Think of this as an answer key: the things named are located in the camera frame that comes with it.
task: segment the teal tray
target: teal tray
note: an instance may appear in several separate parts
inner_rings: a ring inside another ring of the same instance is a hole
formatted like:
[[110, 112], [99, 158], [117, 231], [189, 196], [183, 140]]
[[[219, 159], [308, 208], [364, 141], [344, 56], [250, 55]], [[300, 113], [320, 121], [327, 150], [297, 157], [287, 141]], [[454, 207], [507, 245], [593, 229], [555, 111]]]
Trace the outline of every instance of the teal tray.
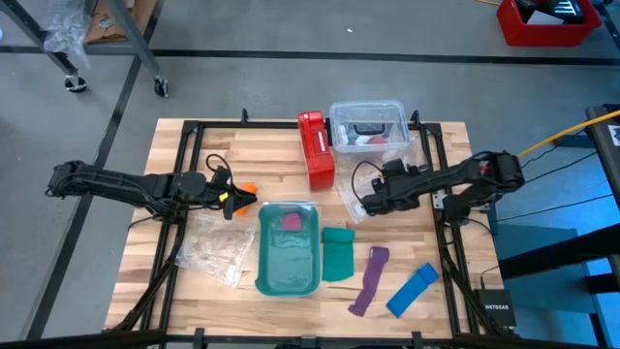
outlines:
[[[282, 217], [299, 213], [301, 229], [287, 231]], [[259, 276], [254, 284], [267, 296], [312, 294], [321, 282], [319, 213], [308, 203], [270, 203], [259, 211]]]

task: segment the purple strap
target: purple strap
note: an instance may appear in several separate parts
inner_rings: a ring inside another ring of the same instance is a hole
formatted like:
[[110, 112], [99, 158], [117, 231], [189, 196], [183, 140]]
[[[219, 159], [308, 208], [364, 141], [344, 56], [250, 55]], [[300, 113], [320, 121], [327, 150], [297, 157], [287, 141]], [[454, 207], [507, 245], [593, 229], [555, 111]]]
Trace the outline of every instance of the purple strap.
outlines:
[[362, 280], [361, 292], [357, 296], [356, 302], [349, 305], [349, 311], [353, 314], [363, 317], [366, 312], [366, 308], [372, 302], [372, 299], [377, 293], [377, 285], [379, 285], [379, 278], [381, 272], [384, 269], [384, 265], [388, 262], [389, 250], [385, 247], [372, 246], [370, 247], [370, 258], [368, 259], [368, 266], [364, 272], [364, 278]]

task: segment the red container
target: red container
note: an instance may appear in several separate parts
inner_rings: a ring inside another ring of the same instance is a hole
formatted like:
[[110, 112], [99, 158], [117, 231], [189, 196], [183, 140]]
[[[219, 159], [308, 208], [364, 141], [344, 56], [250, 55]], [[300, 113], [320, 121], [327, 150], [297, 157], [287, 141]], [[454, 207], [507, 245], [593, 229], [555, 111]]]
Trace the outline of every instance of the red container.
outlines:
[[506, 43], [517, 47], [571, 48], [578, 46], [590, 32], [601, 25], [599, 14], [590, 0], [577, 0], [583, 11], [582, 24], [526, 24], [514, 0], [504, 0], [497, 18]]
[[308, 184], [311, 191], [331, 188], [335, 166], [329, 152], [327, 132], [323, 113], [305, 111], [297, 116], [303, 157], [308, 169]]

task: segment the green towel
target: green towel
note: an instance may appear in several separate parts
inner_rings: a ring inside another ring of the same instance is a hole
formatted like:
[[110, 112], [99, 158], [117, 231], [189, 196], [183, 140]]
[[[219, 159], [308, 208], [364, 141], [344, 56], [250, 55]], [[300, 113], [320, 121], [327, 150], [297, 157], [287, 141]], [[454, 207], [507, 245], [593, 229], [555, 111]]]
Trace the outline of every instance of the green towel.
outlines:
[[351, 229], [323, 229], [323, 280], [340, 281], [353, 276], [353, 240]]

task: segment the concrete floor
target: concrete floor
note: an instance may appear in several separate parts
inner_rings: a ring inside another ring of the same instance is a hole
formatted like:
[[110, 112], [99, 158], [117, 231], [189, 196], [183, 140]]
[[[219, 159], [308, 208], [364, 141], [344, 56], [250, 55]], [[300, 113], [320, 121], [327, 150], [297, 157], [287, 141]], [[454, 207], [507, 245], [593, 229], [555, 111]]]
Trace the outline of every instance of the concrete floor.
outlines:
[[[45, 9], [23, 1], [36, 19]], [[620, 11], [609, 8], [614, 17]], [[618, 57], [604, 27], [578, 48], [509, 48], [496, 8], [470, 0], [168, 1], [155, 30], [154, 48], [281, 49], [450, 55]], [[0, 14], [0, 45], [30, 45]], [[82, 72], [90, 90], [62, 89], [63, 75], [45, 56], [0, 54], [0, 190], [11, 198], [0, 210], [0, 340], [16, 339], [50, 268], [73, 200], [43, 196], [51, 168], [90, 161], [108, 124], [130, 57], [91, 56]], [[141, 69], [116, 135], [107, 169], [141, 174], [160, 117], [294, 117], [337, 101], [396, 99], [423, 120], [467, 122], [473, 149], [518, 152], [584, 119], [589, 106], [617, 102], [620, 70], [592, 67], [394, 63], [329, 60], [159, 58], [170, 97], [152, 92]], [[571, 162], [587, 150], [558, 149], [533, 163], [531, 176]], [[595, 158], [507, 196], [507, 217], [609, 192]], [[106, 317], [132, 209], [95, 199], [46, 328], [46, 336], [97, 333]], [[611, 199], [513, 220], [511, 224], [576, 228], [581, 234], [618, 222]], [[605, 264], [592, 270], [605, 272]], [[591, 340], [591, 329], [542, 330], [558, 314], [522, 309], [526, 337]], [[564, 321], [584, 327], [579, 314]], [[615, 345], [620, 324], [605, 317]]]

